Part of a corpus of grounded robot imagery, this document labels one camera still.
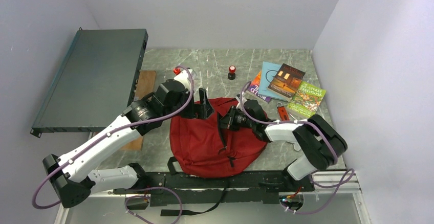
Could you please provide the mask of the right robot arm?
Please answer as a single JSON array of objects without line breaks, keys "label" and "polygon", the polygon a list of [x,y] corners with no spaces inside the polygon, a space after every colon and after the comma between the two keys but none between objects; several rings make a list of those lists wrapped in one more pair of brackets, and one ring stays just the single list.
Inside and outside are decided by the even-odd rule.
[{"label": "right robot arm", "polygon": [[334,165],[348,148],[343,137],[320,115],[298,121],[271,120],[255,100],[231,106],[224,116],[218,115],[218,125],[232,131],[248,128],[254,138],[267,143],[298,144],[302,156],[283,170],[282,184],[289,191],[296,190],[311,173]]}]

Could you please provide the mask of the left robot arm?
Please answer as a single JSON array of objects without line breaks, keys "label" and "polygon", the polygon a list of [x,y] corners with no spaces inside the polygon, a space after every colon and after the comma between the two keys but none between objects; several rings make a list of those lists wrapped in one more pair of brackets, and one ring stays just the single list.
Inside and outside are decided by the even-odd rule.
[{"label": "left robot arm", "polygon": [[134,101],[107,128],[80,147],[62,156],[48,155],[42,161],[60,203],[74,207],[94,193],[130,189],[143,192],[149,184],[138,163],[121,168],[98,170],[96,167],[129,142],[158,128],[174,116],[207,119],[214,110],[205,89],[199,89],[199,102],[192,97],[189,81],[169,79],[156,92]]}]

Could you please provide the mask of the red backpack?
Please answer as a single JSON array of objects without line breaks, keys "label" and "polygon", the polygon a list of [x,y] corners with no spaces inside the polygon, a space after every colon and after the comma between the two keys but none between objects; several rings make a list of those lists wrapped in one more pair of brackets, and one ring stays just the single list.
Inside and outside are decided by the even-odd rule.
[{"label": "red backpack", "polygon": [[178,162],[184,173],[202,178],[223,178],[243,172],[267,146],[250,128],[231,131],[221,128],[220,118],[232,106],[235,98],[210,99],[214,113],[207,119],[173,117],[170,122],[170,148],[173,153],[167,163],[170,174],[177,174],[173,163]]}]

